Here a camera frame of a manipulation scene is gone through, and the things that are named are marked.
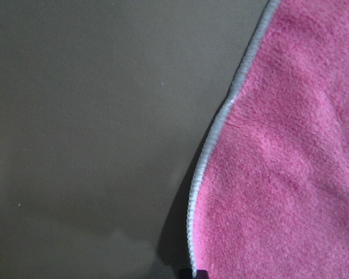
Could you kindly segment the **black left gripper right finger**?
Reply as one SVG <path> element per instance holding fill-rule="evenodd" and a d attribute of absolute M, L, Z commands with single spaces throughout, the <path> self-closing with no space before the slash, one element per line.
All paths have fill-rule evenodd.
<path fill-rule="evenodd" d="M 209 279 L 208 272 L 206 270 L 197 270 L 196 279 Z"/>

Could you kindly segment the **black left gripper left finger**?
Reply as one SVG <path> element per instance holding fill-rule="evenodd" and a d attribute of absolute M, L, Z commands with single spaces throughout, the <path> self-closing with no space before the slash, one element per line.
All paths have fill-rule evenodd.
<path fill-rule="evenodd" d="M 193 273 L 191 269 L 180 269 L 179 279 L 193 279 Z"/>

